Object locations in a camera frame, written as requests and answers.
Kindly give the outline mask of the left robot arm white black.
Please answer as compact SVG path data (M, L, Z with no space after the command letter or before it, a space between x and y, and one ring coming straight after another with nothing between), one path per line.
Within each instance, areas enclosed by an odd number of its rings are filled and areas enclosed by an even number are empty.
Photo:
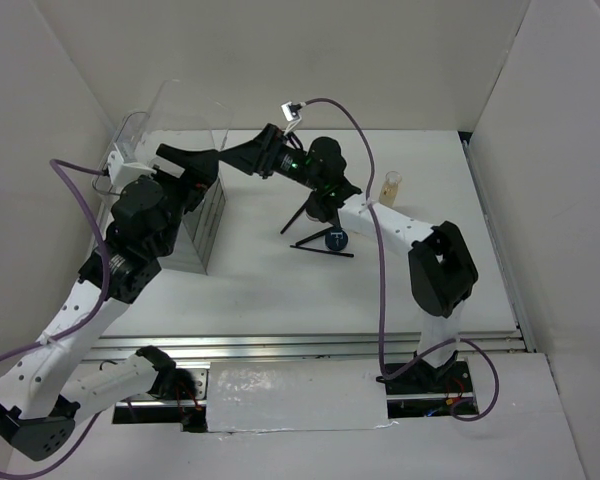
M69 439L76 426L141 393L162 399L185 372L157 347L138 349L96 373L71 376L96 340L160 273L173 253L183 217L218 178L217 150L185 151L162 144L159 158L181 168L174 175L142 166L122 183L107 228L79 270L61 309L31 344L11 351L16 364L0 378L0 436L35 462Z

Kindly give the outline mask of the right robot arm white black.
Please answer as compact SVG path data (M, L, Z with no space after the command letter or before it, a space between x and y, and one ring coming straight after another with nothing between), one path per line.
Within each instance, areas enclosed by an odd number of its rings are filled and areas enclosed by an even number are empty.
M387 289L386 254L405 258L411 295L425 316L424 326L414 359L399 368L382 364L379 379L414 379L431 392L448 382L457 359L458 312L478 281L457 225L431 225L372 201L346 178L341 147L330 137L318 137L302 150L269 124L253 139L221 151L220 159L247 175L279 174L307 187L305 210L310 217L376 241L381 292Z

